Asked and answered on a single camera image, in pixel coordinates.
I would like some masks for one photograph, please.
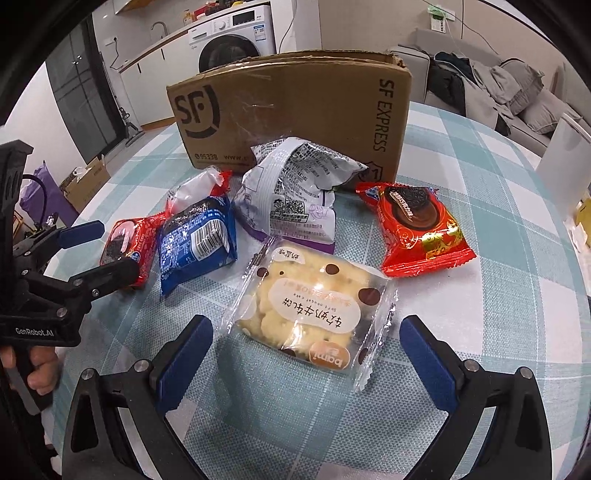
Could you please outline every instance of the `white trash bin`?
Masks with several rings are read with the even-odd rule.
[[[561,219],[572,216],[591,184],[591,135],[564,113],[536,173],[552,195]]]

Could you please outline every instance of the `blue snack package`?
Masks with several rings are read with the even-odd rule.
[[[207,197],[167,219],[159,251],[163,296],[187,280],[234,262],[236,223],[228,197]]]

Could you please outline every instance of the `floor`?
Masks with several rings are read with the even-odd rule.
[[[139,152],[142,147],[144,147],[150,140],[156,137],[165,128],[168,127],[155,128],[153,130],[144,132],[141,137],[139,137],[128,147],[125,146],[125,141],[121,142],[111,152],[105,155],[105,165],[109,175],[113,176],[125,164],[125,162],[127,162],[131,157]]]

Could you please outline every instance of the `kitchen sink faucet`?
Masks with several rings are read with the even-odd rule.
[[[168,37],[168,29],[166,28],[166,23],[164,23],[164,22],[154,22],[154,25],[152,25],[152,28],[150,28],[150,30],[153,30],[154,27],[158,24],[160,24],[164,27],[164,36]]]

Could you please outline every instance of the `beige wall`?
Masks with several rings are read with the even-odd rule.
[[[433,2],[454,10],[462,17],[462,0]],[[404,44],[417,28],[430,28],[427,4],[421,0],[319,0],[320,32],[323,48],[384,51]],[[550,86],[562,54],[521,22],[481,3],[465,0],[464,22],[481,33],[503,58],[516,57],[545,73]],[[462,24],[449,21],[450,31],[460,38]],[[488,48],[477,34],[464,28],[463,39]]]

